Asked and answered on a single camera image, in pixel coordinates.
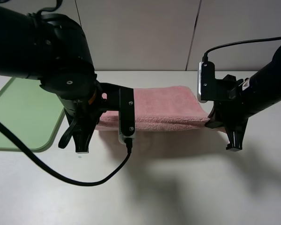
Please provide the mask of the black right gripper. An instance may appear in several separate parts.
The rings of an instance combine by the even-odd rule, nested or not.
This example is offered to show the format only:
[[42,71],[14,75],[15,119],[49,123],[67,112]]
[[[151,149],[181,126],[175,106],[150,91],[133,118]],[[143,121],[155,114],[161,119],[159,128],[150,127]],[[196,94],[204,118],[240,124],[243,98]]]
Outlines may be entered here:
[[213,99],[213,108],[208,115],[209,120],[205,127],[223,128],[226,131],[229,143],[226,150],[239,151],[243,149],[243,139],[248,122],[245,115],[246,103],[242,100],[243,85],[249,79],[237,79],[233,75],[226,75],[216,79],[216,95]]

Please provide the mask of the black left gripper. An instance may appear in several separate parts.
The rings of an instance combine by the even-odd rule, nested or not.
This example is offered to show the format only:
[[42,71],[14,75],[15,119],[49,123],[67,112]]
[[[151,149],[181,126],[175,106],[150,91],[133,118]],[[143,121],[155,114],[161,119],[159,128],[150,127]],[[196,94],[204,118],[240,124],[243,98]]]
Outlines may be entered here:
[[74,127],[76,153],[89,153],[94,130],[113,131],[119,128],[120,89],[119,85],[96,82],[87,97],[64,101],[68,124],[77,119]]

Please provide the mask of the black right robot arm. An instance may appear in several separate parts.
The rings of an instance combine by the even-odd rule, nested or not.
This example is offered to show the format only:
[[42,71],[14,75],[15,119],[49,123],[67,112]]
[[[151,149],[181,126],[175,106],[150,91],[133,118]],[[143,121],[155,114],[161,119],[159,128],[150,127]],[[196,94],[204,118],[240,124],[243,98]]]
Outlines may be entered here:
[[208,60],[208,54],[224,47],[276,40],[281,37],[216,46],[207,50],[199,63],[197,99],[201,103],[214,103],[205,126],[225,129],[229,140],[227,150],[241,150],[248,119],[281,101],[281,46],[266,66],[250,78],[239,80],[233,75],[216,79],[215,65]]

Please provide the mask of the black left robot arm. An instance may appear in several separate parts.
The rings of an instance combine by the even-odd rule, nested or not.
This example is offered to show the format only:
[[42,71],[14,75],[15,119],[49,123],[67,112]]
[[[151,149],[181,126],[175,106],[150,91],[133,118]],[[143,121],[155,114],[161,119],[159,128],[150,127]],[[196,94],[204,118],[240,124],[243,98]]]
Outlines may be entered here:
[[87,153],[102,114],[123,115],[133,90],[97,80],[81,26],[56,13],[61,3],[23,15],[0,1],[0,73],[38,80],[43,90],[57,95],[69,123],[59,147],[73,139],[75,151]]

